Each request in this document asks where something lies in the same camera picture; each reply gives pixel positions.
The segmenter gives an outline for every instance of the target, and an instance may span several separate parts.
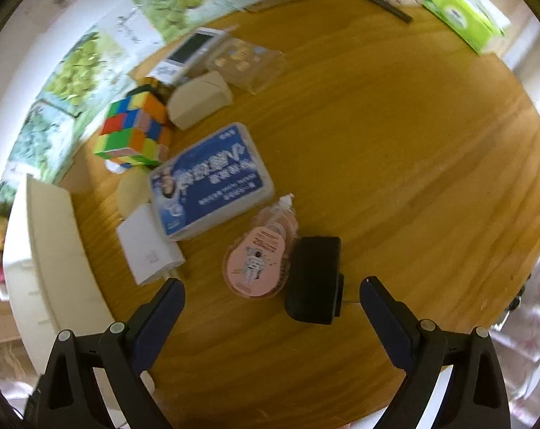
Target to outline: poster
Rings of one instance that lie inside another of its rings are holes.
[[[41,88],[10,154],[0,201],[13,201],[25,174],[59,182],[108,105],[136,86],[128,76],[133,67],[192,29],[258,1],[120,2],[85,32]]]

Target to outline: transparent plastic box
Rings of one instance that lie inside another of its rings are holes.
[[[185,240],[274,194],[274,184],[245,125],[232,123],[149,174],[165,235]]]
[[[232,38],[208,58],[206,67],[225,81],[255,95],[273,82],[286,67],[281,51]]]

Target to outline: sticker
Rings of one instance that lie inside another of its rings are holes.
[[[460,27],[462,29],[468,28],[468,22],[466,21],[464,14],[462,14],[462,12],[455,6],[447,6],[443,10],[443,13],[446,18],[456,27]]]
[[[180,76],[181,69],[166,61],[160,61],[148,74],[148,77],[152,77],[162,82],[168,87],[172,87],[177,82],[177,77]]]
[[[281,235],[255,227],[228,257],[228,282],[248,297],[269,294],[279,284],[284,249]]]

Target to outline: white wall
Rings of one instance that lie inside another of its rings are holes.
[[[26,113],[54,67],[120,1],[78,0],[45,33],[25,14],[26,0],[12,14],[0,32],[0,178]]]

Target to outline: cable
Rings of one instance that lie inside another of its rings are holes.
[[[20,416],[20,418],[23,419],[23,415],[20,413],[20,411],[16,407],[12,407],[12,410],[14,410]]]

